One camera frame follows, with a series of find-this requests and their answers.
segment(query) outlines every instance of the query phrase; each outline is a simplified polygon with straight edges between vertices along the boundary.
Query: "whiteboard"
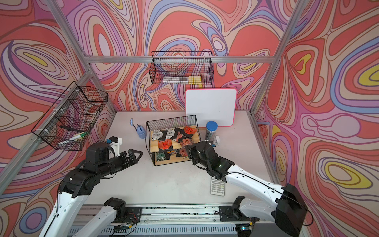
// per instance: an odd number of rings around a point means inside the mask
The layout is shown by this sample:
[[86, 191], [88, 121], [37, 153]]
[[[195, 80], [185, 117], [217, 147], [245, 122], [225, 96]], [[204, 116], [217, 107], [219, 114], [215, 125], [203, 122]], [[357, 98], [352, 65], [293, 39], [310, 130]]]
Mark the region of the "whiteboard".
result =
[[186, 90], [186, 115], [196, 115], [199, 127], [215, 121], [219, 127], [233, 125], [236, 89]]

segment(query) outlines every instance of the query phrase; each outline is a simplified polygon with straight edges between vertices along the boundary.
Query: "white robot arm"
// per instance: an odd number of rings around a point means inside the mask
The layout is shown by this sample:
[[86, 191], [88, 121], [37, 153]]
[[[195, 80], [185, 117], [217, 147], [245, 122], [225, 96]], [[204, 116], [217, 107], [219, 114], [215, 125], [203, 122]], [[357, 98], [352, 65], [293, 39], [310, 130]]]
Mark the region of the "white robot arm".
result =
[[246, 172], [231, 160], [219, 157], [209, 141], [187, 146], [186, 150], [193, 165], [200, 163], [205, 168], [198, 168], [209, 175], [237, 185], [267, 204], [266, 207], [254, 206], [251, 200], [239, 196], [232, 205], [232, 215], [237, 220], [243, 217], [270, 220], [285, 233], [299, 236], [308, 208], [295, 186], [283, 187]]
[[[70, 171], [58, 187], [58, 198], [54, 208], [47, 219], [39, 237], [66, 237], [80, 208], [91, 194], [95, 185], [100, 183], [109, 174], [115, 174], [136, 164], [142, 152], [129, 149], [115, 155], [112, 147], [119, 148], [122, 140], [111, 137], [113, 144], [106, 142], [94, 143], [86, 151], [86, 159]], [[115, 198], [109, 199], [105, 207], [76, 235], [97, 236], [102, 228], [113, 222], [116, 217], [125, 215], [125, 202]]]
[[[126, 152], [122, 152], [119, 156], [109, 159], [109, 150], [112, 151], [112, 147], [119, 148], [114, 146], [117, 144], [114, 137], [112, 142], [114, 143], [112, 146], [107, 143], [95, 143], [90, 146], [87, 149], [86, 160], [64, 177], [59, 186], [58, 204], [55, 204], [39, 237], [66, 237], [75, 216], [100, 179], [136, 164], [142, 156], [142, 152], [129, 149], [129, 157]], [[290, 184], [283, 187], [246, 172], [232, 161], [219, 157], [209, 141], [187, 146], [186, 150], [193, 165], [202, 164], [205, 168], [198, 168], [206, 170], [209, 175], [237, 185], [267, 204], [257, 206], [254, 205], [256, 202], [238, 196], [230, 213], [235, 219], [262, 218], [275, 222], [280, 229], [291, 236], [299, 236], [307, 206], [296, 187]], [[140, 156], [136, 158], [134, 153], [139, 153]], [[75, 234], [75, 237], [97, 236], [104, 227], [125, 215], [125, 202], [110, 198], [99, 213]]]

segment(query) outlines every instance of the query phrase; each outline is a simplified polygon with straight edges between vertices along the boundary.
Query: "black wire basket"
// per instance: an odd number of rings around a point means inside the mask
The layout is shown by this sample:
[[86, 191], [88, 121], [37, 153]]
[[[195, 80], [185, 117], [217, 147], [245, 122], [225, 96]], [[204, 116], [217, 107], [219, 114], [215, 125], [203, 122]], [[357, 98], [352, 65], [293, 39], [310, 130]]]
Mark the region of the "black wire basket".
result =
[[152, 84], [210, 85], [213, 82], [211, 51], [152, 51]]
[[49, 110], [34, 126], [32, 133], [56, 150], [81, 151], [108, 101], [108, 93], [91, 86], [78, 86], [76, 83], [75, 87], [69, 91], [71, 92], [67, 93], [69, 94], [67, 100], [55, 110], [54, 116], [47, 125], [43, 129], [35, 129]]
[[196, 115], [188, 115], [188, 116], [182, 116], [182, 117], [175, 117], [175, 118], [168, 118], [168, 119], [159, 119], [159, 120], [152, 120], [146, 122], [146, 137], [145, 137], [145, 143], [146, 143], [146, 149], [150, 154], [151, 160], [153, 161], [153, 164], [155, 163], [155, 155], [159, 152], [151, 152], [151, 131], [153, 130], [164, 130], [164, 129], [170, 129], [175, 127], [184, 127], [184, 126], [196, 126], [196, 133], [199, 138], [199, 141], [201, 141], [200, 133], [199, 133], [199, 127], [197, 126], [197, 119]]

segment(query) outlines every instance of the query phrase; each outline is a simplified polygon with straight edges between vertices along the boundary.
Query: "blue spray bottle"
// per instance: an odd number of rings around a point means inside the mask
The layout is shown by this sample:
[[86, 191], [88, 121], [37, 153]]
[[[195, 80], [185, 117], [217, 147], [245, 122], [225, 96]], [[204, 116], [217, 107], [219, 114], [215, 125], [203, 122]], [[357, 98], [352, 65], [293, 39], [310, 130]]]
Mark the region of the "blue spray bottle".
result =
[[146, 137], [145, 128], [142, 127], [142, 126], [140, 126], [140, 125], [138, 125], [138, 124], [137, 124], [137, 127], [134, 126], [133, 119], [130, 120], [130, 126], [133, 126], [136, 129], [139, 138], [144, 139]]

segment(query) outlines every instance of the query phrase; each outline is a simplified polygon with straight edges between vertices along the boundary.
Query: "calculator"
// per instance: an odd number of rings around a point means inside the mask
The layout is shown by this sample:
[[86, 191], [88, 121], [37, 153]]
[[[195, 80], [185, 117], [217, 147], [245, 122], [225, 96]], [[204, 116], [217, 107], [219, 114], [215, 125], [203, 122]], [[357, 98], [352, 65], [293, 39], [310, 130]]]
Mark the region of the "calculator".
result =
[[211, 177], [211, 194], [224, 196], [225, 195], [224, 181]]

